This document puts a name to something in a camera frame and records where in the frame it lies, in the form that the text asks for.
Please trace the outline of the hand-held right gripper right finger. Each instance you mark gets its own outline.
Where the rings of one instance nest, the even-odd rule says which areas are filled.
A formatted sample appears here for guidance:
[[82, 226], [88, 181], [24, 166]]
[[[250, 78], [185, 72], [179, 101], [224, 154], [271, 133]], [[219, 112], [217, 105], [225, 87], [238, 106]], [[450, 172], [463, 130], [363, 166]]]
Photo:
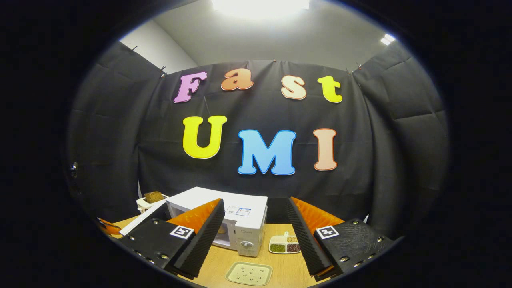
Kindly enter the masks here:
[[288, 198], [286, 211], [309, 275], [315, 280], [361, 270], [395, 244], [363, 220], [342, 220], [298, 198]]

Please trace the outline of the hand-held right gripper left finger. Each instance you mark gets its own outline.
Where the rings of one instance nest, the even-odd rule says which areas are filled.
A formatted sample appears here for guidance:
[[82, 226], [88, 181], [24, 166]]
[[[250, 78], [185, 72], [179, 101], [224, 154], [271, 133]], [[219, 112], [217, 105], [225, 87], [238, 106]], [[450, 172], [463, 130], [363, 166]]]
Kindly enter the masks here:
[[224, 220], [224, 201], [217, 198], [177, 216], [170, 208], [169, 200], [155, 203], [120, 230], [119, 242], [153, 266], [194, 279]]

